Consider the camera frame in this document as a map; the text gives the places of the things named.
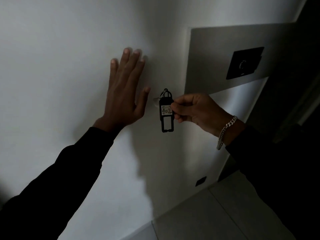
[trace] chain bracelet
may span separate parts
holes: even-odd
[[[235,121],[237,120],[237,118],[238,118],[237,116],[234,116],[234,117],[232,118],[232,120],[231,120],[228,124],[226,124],[225,127],[223,127],[223,129],[222,129],[222,131],[220,132],[220,135],[219,135],[217,150],[220,150],[221,147],[222,147],[222,145],[223,145],[222,138],[223,138],[224,133],[226,132],[226,129],[227,129],[228,127],[230,127],[231,125],[233,125],[233,124],[235,123]]]

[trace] label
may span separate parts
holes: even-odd
[[[161,114],[162,115],[172,115],[172,110],[170,105],[162,105],[161,106]]]

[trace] black sleeve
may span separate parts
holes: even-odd
[[[304,238],[310,232],[308,196],[312,191],[307,178],[312,173],[301,161],[310,150],[298,140],[271,143],[252,127],[247,127],[226,149],[258,196],[297,239]]]
[[[57,239],[99,176],[114,137],[91,127],[0,211],[2,237]]]

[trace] key tag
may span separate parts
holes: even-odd
[[[174,112],[171,109],[171,104],[174,102],[171,92],[168,89],[164,89],[159,98],[160,120],[162,132],[173,132],[174,130]],[[165,121],[168,123],[166,117],[171,117],[171,129],[165,129]]]

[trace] tile floor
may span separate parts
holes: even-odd
[[[239,171],[153,221],[129,240],[294,239]]]

